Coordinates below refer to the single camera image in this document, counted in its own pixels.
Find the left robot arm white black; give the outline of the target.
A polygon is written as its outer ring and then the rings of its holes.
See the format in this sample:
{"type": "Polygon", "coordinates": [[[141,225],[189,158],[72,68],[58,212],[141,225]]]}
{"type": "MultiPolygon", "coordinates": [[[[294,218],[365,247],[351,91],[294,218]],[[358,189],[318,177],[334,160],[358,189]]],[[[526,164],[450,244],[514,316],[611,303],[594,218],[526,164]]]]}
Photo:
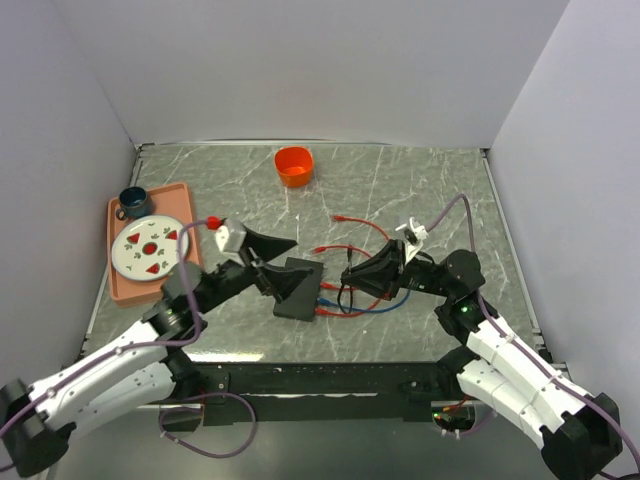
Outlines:
{"type": "Polygon", "coordinates": [[[206,327],[204,314],[250,287],[281,302],[311,272],[272,265],[296,247],[293,239],[244,226],[215,228],[226,261],[212,272],[182,254],[162,285],[161,299],[118,338],[75,364],[31,384],[15,378],[1,388],[1,442],[21,478],[56,464],[70,443],[129,411],[198,389],[183,349],[206,327]]]}

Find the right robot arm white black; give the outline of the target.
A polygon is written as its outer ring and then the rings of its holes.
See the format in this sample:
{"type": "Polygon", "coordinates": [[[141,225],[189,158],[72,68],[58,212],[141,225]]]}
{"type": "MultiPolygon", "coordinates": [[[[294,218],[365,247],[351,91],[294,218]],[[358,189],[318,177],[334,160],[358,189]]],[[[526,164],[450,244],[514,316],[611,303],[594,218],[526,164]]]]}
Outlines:
{"type": "Polygon", "coordinates": [[[456,250],[435,262],[409,257],[390,240],[372,258],[347,267],[341,280],[390,300],[406,289],[443,297],[434,310],[458,348],[438,363],[437,386],[446,397],[480,400],[525,434],[558,479],[591,479],[623,450],[617,404],[575,385],[524,343],[480,293],[485,283],[475,252],[456,250]]]}

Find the black network switch box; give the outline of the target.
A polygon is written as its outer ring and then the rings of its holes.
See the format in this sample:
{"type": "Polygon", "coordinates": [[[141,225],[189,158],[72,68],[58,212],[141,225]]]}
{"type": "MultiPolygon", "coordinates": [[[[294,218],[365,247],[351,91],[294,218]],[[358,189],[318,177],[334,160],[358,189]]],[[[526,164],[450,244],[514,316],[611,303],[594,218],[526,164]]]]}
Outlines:
{"type": "Polygon", "coordinates": [[[294,292],[282,303],[275,303],[273,315],[279,318],[312,322],[315,317],[317,299],[320,296],[324,264],[321,262],[288,257],[285,266],[290,268],[309,268],[307,276],[294,292]]]}

